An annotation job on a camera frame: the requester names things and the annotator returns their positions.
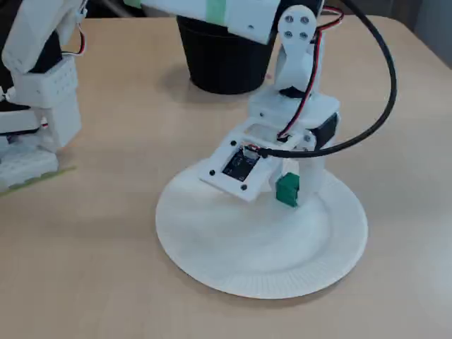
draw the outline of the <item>table surface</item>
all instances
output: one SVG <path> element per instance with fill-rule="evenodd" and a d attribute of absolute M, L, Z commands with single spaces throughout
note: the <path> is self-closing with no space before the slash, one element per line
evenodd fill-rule
<path fill-rule="evenodd" d="M 61 154 L 77 170 L 0 200 L 0 336 L 450 338 L 452 72 L 400 23 L 373 20 L 398 66 L 398 104 L 327 164 L 363 203 L 369 244 L 346 279 L 282 301 L 202 286 L 155 235 L 165 184 L 246 119 L 248 96 L 190 84 L 173 19 L 87 20 L 84 129 Z M 327 38 L 322 87 L 343 102 L 344 139 L 381 113 L 388 74 L 356 18 Z"/>

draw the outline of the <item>wall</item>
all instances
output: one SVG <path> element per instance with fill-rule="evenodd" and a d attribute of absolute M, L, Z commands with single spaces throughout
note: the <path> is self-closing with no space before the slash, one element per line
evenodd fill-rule
<path fill-rule="evenodd" d="M 415 32 L 452 67 L 452 0 L 424 0 Z"/>
<path fill-rule="evenodd" d="M 366 14 L 388 16 L 414 30 L 422 0 L 354 0 L 354 2 Z M 340 0 L 327 0 L 326 3 L 344 7 Z"/>

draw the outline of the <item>paper plate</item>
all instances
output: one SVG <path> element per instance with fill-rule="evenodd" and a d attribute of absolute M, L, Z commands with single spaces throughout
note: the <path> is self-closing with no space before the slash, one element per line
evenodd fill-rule
<path fill-rule="evenodd" d="M 356 196 L 325 172 L 319 194 L 291 208 L 262 194 L 254 203 L 198 180 L 202 162 L 163 191 L 157 234 L 185 273 L 219 291 L 257 299 L 317 292 L 346 276 L 367 243 Z"/>

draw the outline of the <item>green tape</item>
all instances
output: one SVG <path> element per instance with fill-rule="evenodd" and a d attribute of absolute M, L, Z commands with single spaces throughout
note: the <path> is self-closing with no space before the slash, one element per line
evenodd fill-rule
<path fill-rule="evenodd" d="M 59 176 L 61 176 L 63 174 L 66 174 L 68 172 L 75 171 L 76 169 L 77 169 L 77 167 L 73 166 L 73 167 L 70 167 L 70 168 L 62 169 L 61 171 L 58 171 L 58 172 L 50 172 L 50 173 L 43 174 L 39 178 L 34 178 L 34 179 L 27 180 L 24 184 L 15 185 L 15 186 L 10 187 L 10 189 L 8 191 L 6 191 L 6 192 L 0 192 L 0 198 L 2 196 L 7 196 L 8 194 L 16 192 L 16 191 L 18 191 L 20 189 L 24 189 L 25 187 L 29 187 L 29 186 L 35 185 L 38 182 L 43 182 L 44 180 L 50 180 L 50 179 L 53 179 L 55 177 L 59 177 Z"/>
<path fill-rule="evenodd" d="M 216 25 L 225 25 L 226 0 L 207 0 L 206 21 Z"/>
<path fill-rule="evenodd" d="M 128 6 L 141 8 L 141 0 L 124 0 L 124 3 Z"/>

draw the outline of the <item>black pot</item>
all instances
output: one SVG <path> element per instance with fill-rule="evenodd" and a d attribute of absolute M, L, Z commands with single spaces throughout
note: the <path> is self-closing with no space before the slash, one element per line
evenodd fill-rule
<path fill-rule="evenodd" d="M 191 81 L 210 93 L 241 94 L 265 80 L 276 34 L 267 45 L 230 34 L 227 28 L 177 17 Z"/>

